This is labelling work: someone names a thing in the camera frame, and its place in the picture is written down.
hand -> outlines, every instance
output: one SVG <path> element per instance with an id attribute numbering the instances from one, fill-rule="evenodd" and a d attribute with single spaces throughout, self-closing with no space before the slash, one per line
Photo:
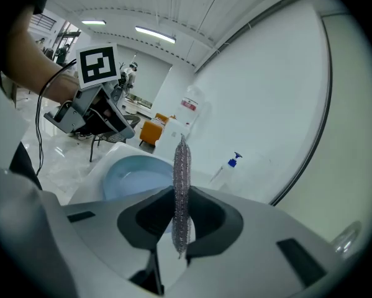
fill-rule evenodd
<path id="1" fill-rule="evenodd" d="M 49 86 L 45 97 L 63 104 L 65 101 L 72 101 L 78 89 L 78 78 L 63 73 Z"/>

red label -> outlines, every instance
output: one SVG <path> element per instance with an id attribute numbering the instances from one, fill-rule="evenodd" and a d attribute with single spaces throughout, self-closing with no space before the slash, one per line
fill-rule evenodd
<path id="1" fill-rule="evenodd" d="M 192 111 L 195 111 L 197 109 L 197 107 L 195 105 L 191 104 L 190 102 L 181 101 L 181 104 L 184 107 L 190 108 Z"/>

silver tinsel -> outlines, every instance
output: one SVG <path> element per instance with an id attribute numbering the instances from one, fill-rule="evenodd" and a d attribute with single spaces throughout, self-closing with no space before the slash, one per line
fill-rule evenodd
<path id="1" fill-rule="evenodd" d="M 188 214 L 188 190 L 191 183 L 191 153 L 184 135 L 175 151 L 173 164 L 173 187 L 175 189 L 175 216 L 173 217 L 172 241 L 179 253 L 187 249 L 190 241 L 191 220 Z"/>

light blue bowl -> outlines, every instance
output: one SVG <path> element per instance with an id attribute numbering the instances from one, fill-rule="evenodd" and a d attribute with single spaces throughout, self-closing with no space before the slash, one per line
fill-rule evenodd
<path id="1" fill-rule="evenodd" d="M 173 167 L 151 156 L 127 156 L 112 165 L 103 180 L 106 200 L 173 184 Z"/>

fluorescent light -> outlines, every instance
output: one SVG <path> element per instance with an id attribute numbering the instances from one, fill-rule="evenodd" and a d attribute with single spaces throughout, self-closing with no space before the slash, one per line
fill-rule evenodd
<path id="1" fill-rule="evenodd" d="M 100 24 L 100 25 L 106 25 L 106 21 L 103 20 L 86 20 L 82 21 L 83 24 Z"/>
<path id="2" fill-rule="evenodd" d="M 171 43 L 176 43 L 176 39 L 173 38 L 173 37 L 170 37 L 169 35 L 165 35 L 165 34 L 159 33 L 159 32 L 154 31 L 154 30 L 146 29 L 144 27 L 135 27 L 135 29 L 138 32 L 150 34 L 154 37 L 162 38 L 165 41 L 168 41 L 168 42 L 171 42 Z"/>

